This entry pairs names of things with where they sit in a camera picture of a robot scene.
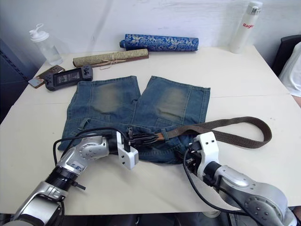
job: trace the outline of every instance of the black chair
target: black chair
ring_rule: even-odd
[[[301,34],[283,37],[272,65],[273,72],[279,76],[285,63],[290,58],[293,48],[301,42]]]

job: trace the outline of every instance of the white wall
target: white wall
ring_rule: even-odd
[[[261,0],[255,46],[271,64],[280,38],[301,33],[301,0]],[[1,0],[0,37],[27,65],[44,58],[28,31],[38,23],[61,53],[120,50],[125,33],[199,37],[228,45],[248,0]]]

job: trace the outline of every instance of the jeans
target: jeans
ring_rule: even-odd
[[[63,138],[72,137],[84,129],[115,127],[127,132],[157,133],[178,126],[205,121],[210,88],[182,84],[152,76],[140,94],[137,78],[106,81],[81,81],[67,110]],[[176,152],[184,153],[190,136],[179,136],[163,143],[138,147],[139,159],[169,164],[181,163]],[[64,150],[69,141],[58,149]]]

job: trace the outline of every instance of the clear plastic bottle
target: clear plastic bottle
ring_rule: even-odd
[[[232,53],[241,53],[245,45],[247,44],[248,38],[254,28],[254,25],[258,19],[258,15],[261,12],[262,2],[251,1],[246,9],[238,30],[230,43],[230,51]]]
[[[35,30],[29,31],[29,34],[31,35],[31,41],[38,46],[39,50],[50,65],[59,65],[63,62],[63,59],[61,58],[52,41],[49,40],[49,33],[45,31],[38,32],[38,29],[43,25],[44,24],[37,24],[37,28]]]

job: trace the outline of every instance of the brown belt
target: brown belt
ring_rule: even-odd
[[[228,125],[242,123],[242,122],[247,122],[258,127],[263,133],[264,136],[263,141],[251,140],[234,134],[212,130],[217,127],[228,126]],[[221,119],[216,121],[204,122],[200,124],[178,127],[174,130],[166,132],[165,137],[163,136],[162,133],[158,133],[157,140],[171,139],[173,137],[177,137],[180,135],[202,134],[210,131],[214,133],[216,140],[232,145],[237,145],[240,147],[246,147],[246,148],[261,147],[272,139],[272,132],[269,126],[264,121],[254,117],[239,117],[233,119]]]

